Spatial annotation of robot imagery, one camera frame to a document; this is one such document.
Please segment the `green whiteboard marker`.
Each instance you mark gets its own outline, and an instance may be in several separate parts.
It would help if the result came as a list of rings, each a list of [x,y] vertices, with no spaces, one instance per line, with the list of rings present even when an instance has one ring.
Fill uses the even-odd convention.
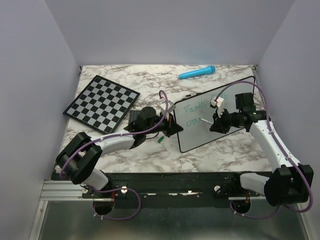
[[[213,122],[209,121],[209,120],[206,120],[206,119],[203,119],[203,118],[199,118],[199,120],[201,120],[202,122],[205,122],[205,123],[208,123],[208,124],[213,124]]]

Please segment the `green marker cap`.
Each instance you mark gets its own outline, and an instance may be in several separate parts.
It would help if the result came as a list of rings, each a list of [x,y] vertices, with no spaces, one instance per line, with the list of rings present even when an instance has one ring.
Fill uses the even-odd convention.
[[[164,136],[161,136],[157,142],[160,144],[163,141],[163,139],[164,139]]]

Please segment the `white whiteboard black frame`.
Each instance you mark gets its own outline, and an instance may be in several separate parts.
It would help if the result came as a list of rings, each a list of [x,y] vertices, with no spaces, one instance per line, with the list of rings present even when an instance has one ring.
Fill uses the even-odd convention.
[[[215,109],[210,107],[211,100],[221,93],[220,97],[224,99],[225,108],[228,112],[236,112],[235,95],[242,93],[253,93],[255,87],[248,83],[238,83],[227,90],[223,90],[227,84],[219,87],[210,87],[207,91],[193,94],[174,103],[175,122],[183,128],[183,131],[177,134],[179,150],[186,153],[207,143],[225,137],[225,134],[211,132],[209,122],[213,122]]]

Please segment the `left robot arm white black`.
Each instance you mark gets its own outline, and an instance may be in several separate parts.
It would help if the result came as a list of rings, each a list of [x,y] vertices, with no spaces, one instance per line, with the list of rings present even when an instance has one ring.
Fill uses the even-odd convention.
[[[56,158],[56,165],[61,168],[59,176],[67,177],[75,185],[90,186],[101,198],[107,197],[111,185],[107,175],[96,168],[100,157],[134,149],[144,143],[149,134],[162,132],[171,137],[183,130],[171,113],[162,111],[157,115],[154,108],[144,107],[136,119],[119,132],[95,137],[78,133]]]

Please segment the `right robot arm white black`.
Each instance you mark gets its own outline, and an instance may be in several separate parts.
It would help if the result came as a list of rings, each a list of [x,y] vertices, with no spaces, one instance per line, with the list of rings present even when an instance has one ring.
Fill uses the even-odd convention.
[[[211,132],[226,134],[232,127],[245,128],[258,142],[272,170],[270,177],[257,173],[243,173],[230,183],[230,191],[241,196],[247,190],[266,197],[271,206],[284,206],[311,201],[308,189],[313,180],[313,169],[289,154],[277,138],[266,111],[257,110],[251,92],[235,95],[235,112],[228,112],[224,99],[214,97],[210,106],[215,109]]]

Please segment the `dark grey lego baseplate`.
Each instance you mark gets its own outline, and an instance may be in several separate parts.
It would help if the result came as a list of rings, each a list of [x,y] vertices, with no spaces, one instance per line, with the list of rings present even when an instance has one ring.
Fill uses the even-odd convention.
[[[130,110],[128,123],[130,124],[130,123],[134,122],[137,119],[140,112],[141,112],[140,110]]]

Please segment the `blue toy microphone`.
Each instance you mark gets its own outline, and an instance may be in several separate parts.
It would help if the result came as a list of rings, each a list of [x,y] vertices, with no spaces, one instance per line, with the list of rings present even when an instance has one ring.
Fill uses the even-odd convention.
[[[181,73],[178,75],[178,78],[181,80],[181,79],[188,79],[188,78],[193,78],[193,77],[202,76],[202,75],[210,75],[210,74],[213,74],[215,71],[216,71],[216,68],[213,65],[210,65],[204,68]]]

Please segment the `black and silver chessboard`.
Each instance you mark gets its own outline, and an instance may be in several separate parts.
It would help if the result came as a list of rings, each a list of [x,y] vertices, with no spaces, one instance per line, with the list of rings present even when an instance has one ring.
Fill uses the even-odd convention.
[[[114,133],[140,93],[96,75],[63,114],[104,135]]]

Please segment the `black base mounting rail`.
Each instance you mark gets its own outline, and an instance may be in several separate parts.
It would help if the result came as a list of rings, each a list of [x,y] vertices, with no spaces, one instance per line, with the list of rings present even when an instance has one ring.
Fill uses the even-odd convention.
[[[82,196],[117,209],[227,208],[230,200],[244,201],[260,194],[240,184],[240,172],[107,173],[106,190],[89,189]]]

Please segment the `aluminium extrusion frame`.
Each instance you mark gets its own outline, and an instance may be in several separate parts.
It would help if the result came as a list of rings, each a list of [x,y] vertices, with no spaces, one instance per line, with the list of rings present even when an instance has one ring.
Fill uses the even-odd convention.
[[[41,201],[79,201],[82,199],[82,188],[66,180],[48,180],[42,185]]]

